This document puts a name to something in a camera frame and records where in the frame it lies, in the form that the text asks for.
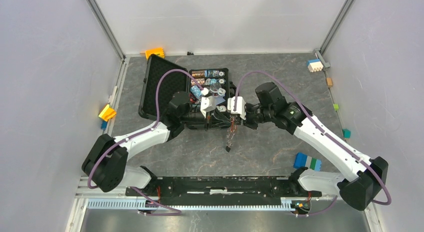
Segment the red keyring carabiner with rings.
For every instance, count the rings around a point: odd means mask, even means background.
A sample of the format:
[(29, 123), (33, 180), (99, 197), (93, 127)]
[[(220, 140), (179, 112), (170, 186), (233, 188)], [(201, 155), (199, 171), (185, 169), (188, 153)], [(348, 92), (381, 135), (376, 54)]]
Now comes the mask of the red keyring carabiner with rings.
[(227, 142), (226, 142), (226, 146), (225, 146), (225, 150), (226, 152), (230, 152), (231, 148), (233, 146), (233, 138), (235, 136), (237, 130), (237, 117), (236, 116), (232, 116), (230, 118), (230, 127), (227, 130)]

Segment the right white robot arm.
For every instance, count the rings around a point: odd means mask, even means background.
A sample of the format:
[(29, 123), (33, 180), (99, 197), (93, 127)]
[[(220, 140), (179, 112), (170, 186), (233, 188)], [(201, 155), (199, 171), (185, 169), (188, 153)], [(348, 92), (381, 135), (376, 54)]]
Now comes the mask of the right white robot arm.
[(287, 102), (277, 85), (267, 82), (255, 90), (259, 103), (245, 102), (241, 96), (228, 99), (227, 109), (236, 122), (252, 129), (260, 123), (277, 128), (306, 142), (331, 162), (338, 172), (315, 171), (301, 166), (290, 176), (289, 190), (295, 196), (307, 191), (340, 196), (350, 207), (363, 211), (386, 189), (388, 162), (371, 158), (354, 149), (332, 131), (304, 105)]

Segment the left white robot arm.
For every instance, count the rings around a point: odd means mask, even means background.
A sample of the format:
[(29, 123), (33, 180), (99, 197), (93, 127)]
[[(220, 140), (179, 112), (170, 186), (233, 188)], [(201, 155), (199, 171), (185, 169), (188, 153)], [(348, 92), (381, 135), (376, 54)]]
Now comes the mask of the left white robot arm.
[(157, 190), (157, 182), (147, 169), (131, 167), (127, 162), (135, 155), (177, 137), (188, 121), (192, 104), (186, 92), (176, 92), (168, 107), (151, 125), (118, 137), (99, 136), (82, 165), (88, 176), (87, 186), (111, 192), (119, 186), (136, 187), (144, 195)]

